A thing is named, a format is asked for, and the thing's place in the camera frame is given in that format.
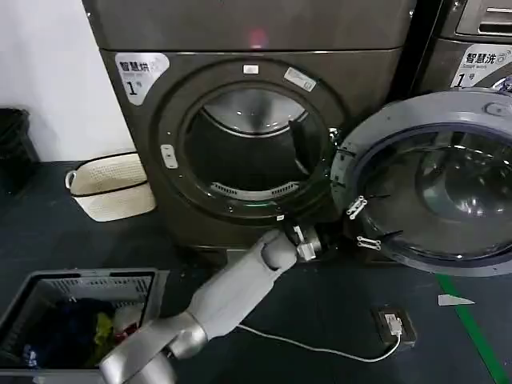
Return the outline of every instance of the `black trash bin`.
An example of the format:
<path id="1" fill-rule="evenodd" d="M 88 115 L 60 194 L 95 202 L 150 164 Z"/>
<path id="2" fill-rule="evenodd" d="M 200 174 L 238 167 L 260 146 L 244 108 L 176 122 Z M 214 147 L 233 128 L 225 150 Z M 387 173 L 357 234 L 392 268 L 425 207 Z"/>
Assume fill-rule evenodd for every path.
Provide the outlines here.
<path id="1" fill-rule="evenodd" d="M 27 111 L 0 108 L 0 201 L 19 192 L 37 169 L 29 125 Z"/>

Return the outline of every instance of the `white wall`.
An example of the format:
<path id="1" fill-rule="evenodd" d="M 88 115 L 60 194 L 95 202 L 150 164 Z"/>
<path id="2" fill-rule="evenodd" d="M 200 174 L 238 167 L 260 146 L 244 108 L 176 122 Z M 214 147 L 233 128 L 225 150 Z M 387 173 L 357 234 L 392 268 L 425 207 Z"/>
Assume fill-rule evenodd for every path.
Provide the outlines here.
<path id="1" fill-rule="evenodd" d="M 80 0 L 0 0 L 0 106 L 28 109 L 43 161 L 134 148 Z"/>

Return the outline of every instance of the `white woven basket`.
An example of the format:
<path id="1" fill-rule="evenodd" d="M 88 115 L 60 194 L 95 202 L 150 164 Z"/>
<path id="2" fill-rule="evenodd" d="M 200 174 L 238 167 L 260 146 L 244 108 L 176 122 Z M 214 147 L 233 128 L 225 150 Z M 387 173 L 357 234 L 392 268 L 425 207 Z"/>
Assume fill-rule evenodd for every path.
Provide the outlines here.
<path id="1" fill-rule="evenodd" d="M 65 184 L 71 196 L 97 222 L 128 218 L 156 207 L 136 153 L 84 162 L 67 173 Z"/>

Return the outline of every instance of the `sticker label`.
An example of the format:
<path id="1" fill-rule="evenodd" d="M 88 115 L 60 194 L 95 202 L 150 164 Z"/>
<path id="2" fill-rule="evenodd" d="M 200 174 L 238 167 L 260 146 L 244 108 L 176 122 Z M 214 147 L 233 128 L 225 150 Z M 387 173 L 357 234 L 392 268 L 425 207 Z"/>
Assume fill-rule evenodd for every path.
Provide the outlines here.
<path id="1" fill-rule="evenodd" d="M 307 77 L 302 72 L 290 67 L 285 73 L 284 78 L 289 82 L 292 82 L 296 86 L 300 86 L 304 90 L 311 92 L 314 86 L 317 85 L 317 82 L 312 78 Z"/>
<path id="2" fill-rule="evenodd" d="M 140 106 L 154 82 L 169 68 L 169 59 L 159 53 L 119 53 L 115 55 L 128 100 Z"/>
<path id="3" fill-rule="evenodd" d="M 259 66 L 256 65 L 244 65 L 243 66 L 244 74 L 259 74 Z"/>
<path id="4" fill-rule="evenodd" d="M 464 53 L 451 87 L 475 86 L 512 62 L 512 46 L 473 44 Z"/>

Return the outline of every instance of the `open washer door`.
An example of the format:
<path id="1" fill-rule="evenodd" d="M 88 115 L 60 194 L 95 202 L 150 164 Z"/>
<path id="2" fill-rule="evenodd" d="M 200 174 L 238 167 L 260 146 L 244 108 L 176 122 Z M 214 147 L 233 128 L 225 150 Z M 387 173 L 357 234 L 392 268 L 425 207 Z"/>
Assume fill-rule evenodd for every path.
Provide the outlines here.
<path id="1" fill-rule="evenodd" d="M 338 138 L 332 191 L 359 245 L 441 274 L 512 272 L 511 96 L 428 94 Z"/>

